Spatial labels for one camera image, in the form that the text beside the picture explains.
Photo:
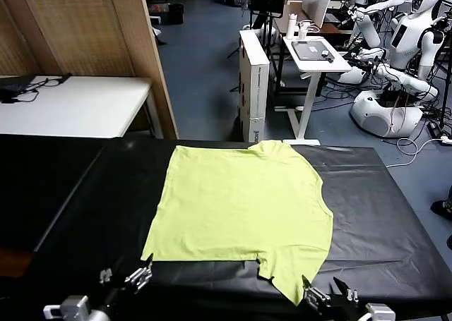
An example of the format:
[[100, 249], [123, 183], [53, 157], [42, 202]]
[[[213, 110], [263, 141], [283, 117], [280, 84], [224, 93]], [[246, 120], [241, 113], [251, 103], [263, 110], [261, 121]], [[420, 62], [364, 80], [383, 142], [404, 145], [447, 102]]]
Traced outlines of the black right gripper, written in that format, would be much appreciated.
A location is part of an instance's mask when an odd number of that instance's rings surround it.
[[366, 313], [359, 307], [357, 290], [351, 289], [344, 281], [334, 277], [333, 281], [344, 297], [330, 297], [302, 275], [304, 297], [306, 304], [321, 315], [323, 320], [359, 320]]

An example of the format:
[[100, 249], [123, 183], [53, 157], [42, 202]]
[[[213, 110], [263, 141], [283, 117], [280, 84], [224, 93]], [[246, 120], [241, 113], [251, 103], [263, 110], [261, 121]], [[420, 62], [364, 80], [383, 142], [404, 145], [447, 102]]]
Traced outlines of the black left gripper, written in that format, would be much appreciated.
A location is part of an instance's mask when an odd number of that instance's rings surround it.
[[[133, 310], [135, 300], [140, 290], [147, 285], [152, 278], [153, 254], [151, 253], [144, 266], [124, 280], [124, 287], [112, 287], [107, 290], [100, 304], [100, 310], [107, 316], [125, 316]], [[112, 270], [108, 267], [100, 271], [100, 284], [107, 285], [111, 282]]]

